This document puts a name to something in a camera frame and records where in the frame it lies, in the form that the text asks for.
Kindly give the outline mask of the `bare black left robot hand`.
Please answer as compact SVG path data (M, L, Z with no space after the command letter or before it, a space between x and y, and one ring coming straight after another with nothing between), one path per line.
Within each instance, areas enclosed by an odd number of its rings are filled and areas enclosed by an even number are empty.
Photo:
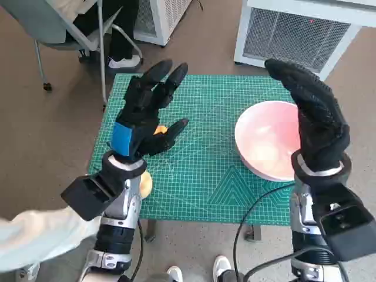
M189 120L183 118L167 131L156 133L159 110L173 100L173 94L188 71L181 63L173 72L173 62L165 59L152 66L142 76L132 76L124 96L125 105L118 113L112 132L110 148L114 155L126 160L138 160L171 149Z

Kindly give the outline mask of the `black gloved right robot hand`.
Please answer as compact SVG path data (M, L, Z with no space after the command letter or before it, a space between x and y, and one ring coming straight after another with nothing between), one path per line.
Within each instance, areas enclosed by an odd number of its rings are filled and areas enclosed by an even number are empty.
M337 168L350 144L350 127L332 89L305 67L277 59L264 63L298 107L300 155L313 172Z

